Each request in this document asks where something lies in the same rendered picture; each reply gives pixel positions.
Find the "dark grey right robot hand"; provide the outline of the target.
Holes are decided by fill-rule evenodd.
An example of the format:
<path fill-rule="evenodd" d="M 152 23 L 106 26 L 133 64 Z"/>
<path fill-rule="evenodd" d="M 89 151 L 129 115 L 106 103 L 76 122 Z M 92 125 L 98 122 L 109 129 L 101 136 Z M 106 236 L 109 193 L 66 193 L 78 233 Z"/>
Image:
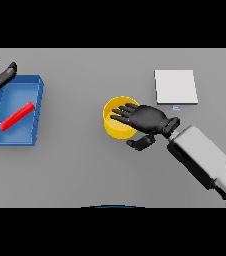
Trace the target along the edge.
<path fill-rule="evenodd" d="M 126 103 L 112 110 L 112 120 L 128 125 L 133 129 L 144 133 L 139 140 L 127 140 L 126 144 L 131 148 L 142 151 L 156 142 L 155 135 L 161 134 L 169 139 L 175 129 L 180 125 L 178 117 L 168 118 L 164 112 L 147 105 L 135 105 Z"/>

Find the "yellow bowl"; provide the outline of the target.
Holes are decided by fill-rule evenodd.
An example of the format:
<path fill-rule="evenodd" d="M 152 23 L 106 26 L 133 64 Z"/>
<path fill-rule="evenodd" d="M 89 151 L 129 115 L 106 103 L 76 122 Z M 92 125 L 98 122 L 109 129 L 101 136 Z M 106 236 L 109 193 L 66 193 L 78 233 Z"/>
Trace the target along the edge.
<path fill-rule="evenodd" d="M 122 124 L 110 118 L 113 115 L 112 110 L 119 106 L 124 106 L 126 103 L 138 105 L 138 102 L 127 96 L 117 96 L 111 98 L 104 106 L 102 116 L 103 125 L 108 135 L 118 140 L 126 140 L 132 138 L 137 131 L 132 127 Z"/>

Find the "red beaker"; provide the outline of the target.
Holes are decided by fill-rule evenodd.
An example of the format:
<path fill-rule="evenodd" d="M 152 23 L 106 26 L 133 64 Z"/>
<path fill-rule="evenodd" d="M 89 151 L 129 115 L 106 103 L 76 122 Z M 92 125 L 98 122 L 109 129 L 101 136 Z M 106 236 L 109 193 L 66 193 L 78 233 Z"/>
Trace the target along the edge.
<path fill-rule="evenodd" d="M 15 123 L 17 123 L 22 118 L 27 116 L 34 109 L 35 109 L 35 105 L 31 101 L 29 101 L 24 106 L 22 106 L 20 109 L 18 109 L 16 112 L 11 114 L 8 118 L 6 118 L 4 121 L 2 121 L 0 123 L 0 130 L 6 131 L 11 126 L 13 126 Z"/>

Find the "pale square measuring scale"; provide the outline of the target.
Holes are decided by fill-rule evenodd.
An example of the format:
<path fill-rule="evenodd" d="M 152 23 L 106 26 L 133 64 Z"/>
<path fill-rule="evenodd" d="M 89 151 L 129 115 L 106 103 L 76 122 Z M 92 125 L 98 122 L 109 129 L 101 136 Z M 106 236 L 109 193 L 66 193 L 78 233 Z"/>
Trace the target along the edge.
<path fill-rule="evenodd" d="M 158 105 L 197 105 L 198 96 L 192 70 L 155 70 Z"/>

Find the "blue tray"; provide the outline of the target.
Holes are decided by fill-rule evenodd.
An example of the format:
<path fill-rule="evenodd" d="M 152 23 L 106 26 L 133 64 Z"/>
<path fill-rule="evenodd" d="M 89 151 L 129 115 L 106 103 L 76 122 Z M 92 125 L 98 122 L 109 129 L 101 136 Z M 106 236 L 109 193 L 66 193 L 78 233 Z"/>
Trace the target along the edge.
<path fill-rule="evenodd" d="M 17 75 L 0 90 L 0 123 L 32 102 L 35 109 L 7 130 L 0 129 L 0 146 L 34 146 L 37 140 L 44 83 L 40 75 Z"/>

